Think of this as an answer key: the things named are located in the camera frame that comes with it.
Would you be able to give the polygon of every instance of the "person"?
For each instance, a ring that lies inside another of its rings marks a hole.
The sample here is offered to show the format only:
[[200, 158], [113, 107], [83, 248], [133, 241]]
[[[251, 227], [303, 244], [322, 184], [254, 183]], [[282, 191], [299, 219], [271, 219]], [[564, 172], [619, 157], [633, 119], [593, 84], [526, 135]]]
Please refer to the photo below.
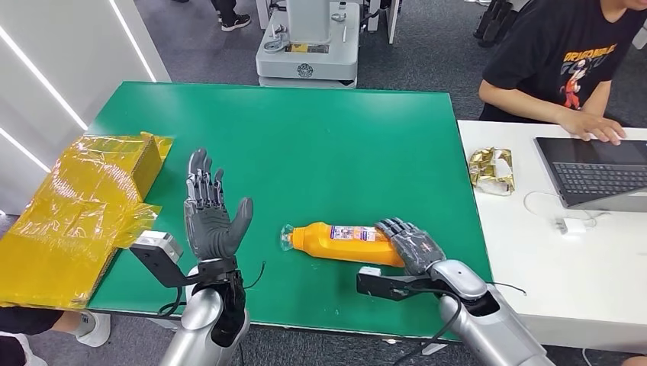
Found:
[[623, 362], [623, 366], [647, 366], [647, 357], [631, 357]]
[[[174, 0], [175, 2], [188, 2], [188, 0]], [[211, 4], [216, 9], [218, 23], [222, 24], [220, 28], [225, 32], [231, 32], [234, 29], [246, 27], [252, 22], [252, 17], [247, 14], [236, 14], [233, 8], [236, 7], [236, 0], [211, 0]]]
[[604, 114], [646, 9], [647, 0], [532, 0], [483, 72], [480, 119], [559, 124], [620, 144], [623, 128]]
[[47, 366], [34, 356], [24, 335], [47, 330], [69, 333], [84, 345], [99, 347], [110, 337], [110, 315], [26, 307], [0, 307], [2, 366]]

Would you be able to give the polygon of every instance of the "t-shirt graphic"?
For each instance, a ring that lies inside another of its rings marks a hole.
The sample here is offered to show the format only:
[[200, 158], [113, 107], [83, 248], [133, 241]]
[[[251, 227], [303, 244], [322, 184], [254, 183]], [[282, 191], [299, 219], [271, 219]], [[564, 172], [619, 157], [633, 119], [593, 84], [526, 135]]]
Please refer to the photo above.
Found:
[[570, 78], [566, 81], [566, 85], [559, 89], [559, 92], [565, 96], [564, 107], [578, 111], [581, 109], [582, 106], [578, 97], [578, 93], [581, 90], [579, 81], [587, 75], [589, 70], [602, 65], [616, 49], [616, 46], [617, 43], [610, 47], [596, 50], [566, 53], [564, 56], [564, 64], [562, 65], [562, 76], [568, 73]]

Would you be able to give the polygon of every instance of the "black shoe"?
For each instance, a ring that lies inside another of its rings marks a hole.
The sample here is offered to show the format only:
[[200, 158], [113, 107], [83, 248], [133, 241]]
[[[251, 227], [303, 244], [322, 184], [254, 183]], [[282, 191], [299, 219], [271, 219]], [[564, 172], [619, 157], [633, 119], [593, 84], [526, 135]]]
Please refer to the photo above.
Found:
[[247, 14], [236, 15], [236, 20], [233, 22], [232, 25], [226, 25], [225, 23], [223, 23], [221, 28], [225, 32], [231, 32], [236, 28], [246, 27], [251, 22], [252, 22], [252, 17], [250, 17]]

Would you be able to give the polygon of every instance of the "green tabletop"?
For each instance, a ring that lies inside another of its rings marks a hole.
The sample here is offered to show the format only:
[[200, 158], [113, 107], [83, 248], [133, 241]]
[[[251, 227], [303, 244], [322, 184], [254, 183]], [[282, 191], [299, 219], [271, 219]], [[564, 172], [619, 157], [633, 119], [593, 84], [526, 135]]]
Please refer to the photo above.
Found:
[[[140, 131], [175, 137], [146, 202], [163, 207], [153, 228], [184, 247], [185, 273], [196, 264], [182, 212], [191, 152], [206, 147], [224, 169], [230, 211], [253, 198], [254, 218], [237, 254], [246, 284], [267, 263], [247, 291], [253, 322], [396, 336], [431, 336], [442, 325], [431, 294], [399, 303], [360, 295], [362, 264], [283, 252], [278, 237], [286, 223], [370, 226], [400, 217], [491, 281], [447, 94], [125, 82], [88, 133]], [[155, 313], [174, 297], [123, 250], [89, 307]]]

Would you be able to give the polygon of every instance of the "laptop keyboard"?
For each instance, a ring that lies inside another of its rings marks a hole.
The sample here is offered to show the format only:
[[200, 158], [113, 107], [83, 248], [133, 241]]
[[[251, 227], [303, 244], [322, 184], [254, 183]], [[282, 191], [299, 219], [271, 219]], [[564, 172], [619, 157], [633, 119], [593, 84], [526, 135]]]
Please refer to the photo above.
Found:
[[647, 166], [552, 163], [569, 194], [612, 195], [647, 187]]

